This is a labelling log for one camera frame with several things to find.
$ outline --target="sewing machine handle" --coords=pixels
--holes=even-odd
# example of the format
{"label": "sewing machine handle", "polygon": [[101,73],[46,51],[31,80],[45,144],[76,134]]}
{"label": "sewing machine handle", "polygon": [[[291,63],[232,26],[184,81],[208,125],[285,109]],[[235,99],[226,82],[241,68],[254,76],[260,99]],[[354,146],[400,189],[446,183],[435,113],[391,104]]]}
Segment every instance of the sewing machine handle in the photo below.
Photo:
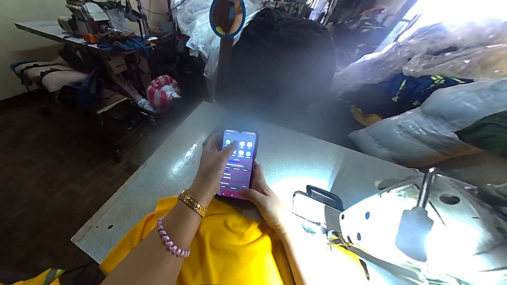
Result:
{"label": "sewing machine handle", "polygon": [[343,208],[343,202],[342,202],[342,199],[340,199],[338,196],[336,196],[335,194],[331,193],[331,192],[328,192],[324,189],[321,189],[321,188],[318,188],[318,187],[315,187],[315,186],[312,186],[312,185],[307,185],[306,186],[306,193],[302,192],[302,191],[296,191],[294,192],[294,195],[293,197],[296,195],[296,194],[303,194],[309,198],[312,198],[313,200],[316,200],[324,205],[327,205],[331,208],[335,208],[336,210],[338,211],[344,211],[345,209]]}

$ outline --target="finger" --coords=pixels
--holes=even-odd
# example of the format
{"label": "finger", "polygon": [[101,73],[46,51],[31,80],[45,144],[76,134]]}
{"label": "finger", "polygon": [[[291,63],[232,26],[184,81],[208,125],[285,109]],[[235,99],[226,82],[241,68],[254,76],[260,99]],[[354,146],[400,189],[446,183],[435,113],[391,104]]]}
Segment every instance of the finger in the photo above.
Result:
{"label": "finger", "polygon": [[261,205],[266,196],[254,189],[239,189],[239,195],[255,205]]}
{"label": "finger", "polygon": [[238,141],[235,140],[230,145],[224,147],[224,149],[222,149],[220,151],[220,153],[224,156],[224,158],[229,159],[229,157],[231,157],[232,153],[238,149],[238,146],[239,146],[239,143],[238,143]]}
{"label": "finger", "polygon": [[212,134],[209,138],[208,138],[208,141],[206,142],[206,144],[204,145],[204,148],[205,150],[207,151],[210,151],[210,152],[217,152],[218,151],[218,148],[216,147],[217,144],[218,144],[218,141],[219,141],[219,137],[220,137],[220,134],[219,133],[214,133]]}
{"label": "finger", "polygon": [[259,179],[261,182],[266,183],[266,179],[264,178],[264,171],[262,170],[262,166],[257,163],[257,161],[253,162],[253,176]]}

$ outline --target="gold watch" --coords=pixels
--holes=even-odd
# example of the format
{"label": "gold watch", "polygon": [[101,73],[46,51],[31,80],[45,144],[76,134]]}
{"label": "gold watch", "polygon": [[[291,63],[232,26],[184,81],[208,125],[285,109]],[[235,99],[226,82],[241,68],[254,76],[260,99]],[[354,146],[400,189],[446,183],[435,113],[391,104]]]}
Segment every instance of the gold watch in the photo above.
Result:
{"label": "gold watch", "polygon": [[201,203],[199,203],[194,197],[190,196],[187,193],[188,189],[183,190],[183,192],[178,196],[178,200],[183,201],[190,209],[194,210],[201,217],[204,218],[208,209]]}

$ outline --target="blue ring light frame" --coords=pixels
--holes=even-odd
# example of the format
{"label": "blue ring light frame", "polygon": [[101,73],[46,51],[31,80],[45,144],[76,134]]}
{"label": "blue ring light frame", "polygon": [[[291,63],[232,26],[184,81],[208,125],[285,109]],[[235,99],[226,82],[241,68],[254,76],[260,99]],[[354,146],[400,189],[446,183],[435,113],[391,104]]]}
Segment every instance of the blue ring light frame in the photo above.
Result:
{"label": "blue ring light frame", "polygon": [[211,25],[211,29],[213,32],[218,35],[220,38],[223,39],[231,39],[239,32],[241,32],[241,29],[243,29],[243,26],[245,25],[245,18],[246,18],[246,8],[245,8],[245,2],[243,0],[239,0],[241,2],[241,8],[243,10],[243,17],[241,19],[241,24],[239,25],[239,28],[232,34],[221,34],[216,30],[216,26],[213,23],[213,9],[215,8],[215,4],[220,0],[213,0],[213,3],[211,3],[211,8],[209,9],[209,24]]}

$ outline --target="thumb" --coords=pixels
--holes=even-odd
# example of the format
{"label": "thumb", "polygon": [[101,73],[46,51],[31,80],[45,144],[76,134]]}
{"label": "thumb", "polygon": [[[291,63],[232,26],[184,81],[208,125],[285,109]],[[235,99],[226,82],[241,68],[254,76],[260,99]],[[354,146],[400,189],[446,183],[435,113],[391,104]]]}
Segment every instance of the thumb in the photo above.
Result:
{"label": "thumb", "polygon": [[266,196],[254,189],[239,189],[239,195],[255,205],[262,204],[262,200],[266,198]]}
{"label": "thumb", "polygon": [[225,156],[227,159],[229,159],[229,157],[231,157],[232,153],[237,150],[238,148],[238,141],[235,140],[233,141],[230,145],[224,147],[220,153]]}

